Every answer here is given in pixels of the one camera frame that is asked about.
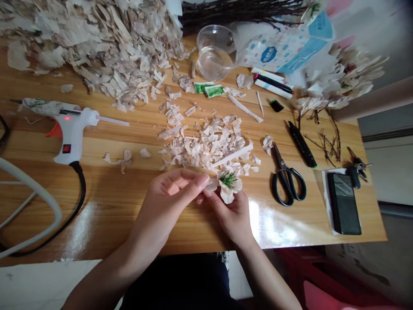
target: white glue gun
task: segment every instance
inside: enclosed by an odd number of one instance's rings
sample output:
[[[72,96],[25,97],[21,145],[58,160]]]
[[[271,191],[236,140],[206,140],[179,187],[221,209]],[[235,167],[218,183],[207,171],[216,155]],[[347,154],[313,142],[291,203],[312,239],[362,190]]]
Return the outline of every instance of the white glue gun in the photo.
[[[59,155],[54,158],[57,164],[70,164],[81,159],[85,127],[96,126],[99,120],[129,126],[127,122],[105,118],[100,116],[96,110],[89,108],[82,110],[78,105],[70,103],[34,98],[24,98],[20,102],[33,112],[49,116],[56,121],[54,128],[46,137],[53,136],[63,139]]]

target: plastic cup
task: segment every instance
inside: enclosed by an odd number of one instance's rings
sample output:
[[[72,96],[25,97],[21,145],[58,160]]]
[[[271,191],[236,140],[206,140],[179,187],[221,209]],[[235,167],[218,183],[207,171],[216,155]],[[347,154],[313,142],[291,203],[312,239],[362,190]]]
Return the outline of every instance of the plastic cup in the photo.
[[[202,28],[197,37],[198,68],[210,81],[220,81],[237,67],[234,33],[219,25]]]

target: dark cloth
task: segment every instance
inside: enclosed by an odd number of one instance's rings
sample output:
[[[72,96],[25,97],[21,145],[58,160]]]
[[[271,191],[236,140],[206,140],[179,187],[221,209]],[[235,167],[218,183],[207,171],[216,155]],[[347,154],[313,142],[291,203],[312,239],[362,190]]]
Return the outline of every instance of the dark cloth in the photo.
[[[243,308],[229,294],[221,258],[205,253],[158,258],[129,287],[120,309]]]

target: phone case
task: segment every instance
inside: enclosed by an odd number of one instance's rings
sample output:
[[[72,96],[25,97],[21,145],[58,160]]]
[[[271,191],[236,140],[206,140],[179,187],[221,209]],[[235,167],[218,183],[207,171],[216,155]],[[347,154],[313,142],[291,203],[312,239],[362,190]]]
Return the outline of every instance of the phone case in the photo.
[[[361,235],[360,220],[350,176],[328,173],[327,181],[334,230],[342,235]]]

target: scissors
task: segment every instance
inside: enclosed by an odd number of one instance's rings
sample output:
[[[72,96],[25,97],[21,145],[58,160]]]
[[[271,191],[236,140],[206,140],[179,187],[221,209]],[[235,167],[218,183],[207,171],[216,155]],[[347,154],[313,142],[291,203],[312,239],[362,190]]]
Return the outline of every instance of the scissors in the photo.
[[[273,148],[272,154],[274,156],[274,161],[278,162],[278,167],[279,167],[278,173],[275,173],[272,178],[272,186],[271,186],[272,194],[279,201],[279,203],[281,203],[284,207],[291,207],[294,203],[294,199],[298,201],[304,200],[305,196],[307,195],[307,188],[305,186],[305,182],[301,174],[299,174],[294,168],[288,168],[285,165],[284,160],[281,158],[280,152],[278,151],[278,148],[275,142],[273,142],[272,148]],[[287,180],[285,179],[284,171],[287,173],[288,183],[287,183]],[[301,188],[300,196],[298,196],[296,192],[296,188],[294,186],[293,173],[295,174],[295,176],[297,177],[300,183],[300,188]],[[284,191],[287,195],[287,201],[282,201],[280,198],[280,195],[278,194],[278,191],[277,191],[278,178],[280,178],[281,185],[283,186]]]

